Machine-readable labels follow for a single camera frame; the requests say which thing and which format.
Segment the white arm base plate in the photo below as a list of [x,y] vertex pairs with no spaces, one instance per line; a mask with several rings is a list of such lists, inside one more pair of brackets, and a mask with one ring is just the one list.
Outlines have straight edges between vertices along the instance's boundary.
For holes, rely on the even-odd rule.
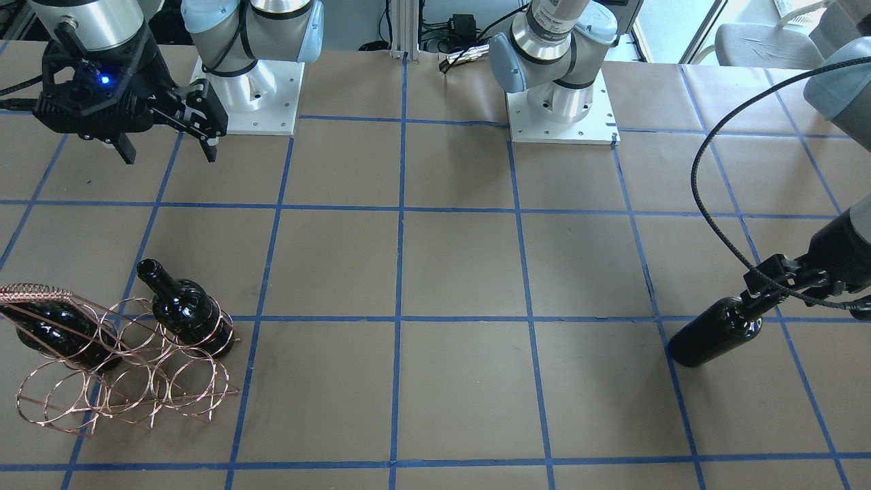
[[259,60],[252,71],[234,78],[206,74],[201,59],[192,80],[207,78],[228,114],[230,135],[292,136],[295,133],[299,96],[307,65]]
[[507,93],[505,102],[513,142],[612,145],[621,140],[602,71],[582,89],[550,82]]

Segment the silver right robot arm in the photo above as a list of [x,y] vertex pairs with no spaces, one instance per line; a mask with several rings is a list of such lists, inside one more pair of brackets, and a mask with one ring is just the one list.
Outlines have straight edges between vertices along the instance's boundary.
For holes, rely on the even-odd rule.
[[301,80],[323,49],[320,1],[184,1],[198,62],[172,78],[150,30],[161,1],[32,1],[52,40],[35,99],[7,99],[57,133],[97,140],[135,161],[131,133],[167,125],[208,161],[227,135],[292,135]]

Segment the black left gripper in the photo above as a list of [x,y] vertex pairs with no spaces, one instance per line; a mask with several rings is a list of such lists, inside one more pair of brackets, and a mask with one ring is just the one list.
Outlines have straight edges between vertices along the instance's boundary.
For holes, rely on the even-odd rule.
[[[870,205],[855,204],[812,236],[808,253],[796,260],[775,254],[744,273],[744,300],[780,295],[772,286],[815,299],[831,295],[831,282],[841,281],[850,293],[868,288],[870,282]],[[854,319],[870,322],[871,295],[850,301]]]

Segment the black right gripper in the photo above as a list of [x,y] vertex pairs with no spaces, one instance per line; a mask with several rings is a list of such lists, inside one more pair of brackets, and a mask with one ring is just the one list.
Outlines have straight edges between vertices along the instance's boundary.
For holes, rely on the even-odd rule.
[[199,142],[208,162],[217,159],[217,140],[229,116],[211,81],[174,83],[148,24],[120,46],[93,52],[70,24],[55,29],[42,58],[42,90],[32,114],[57,133],[112,137],[127,165],[137,150],[126,133],[155,124],[183,131]]

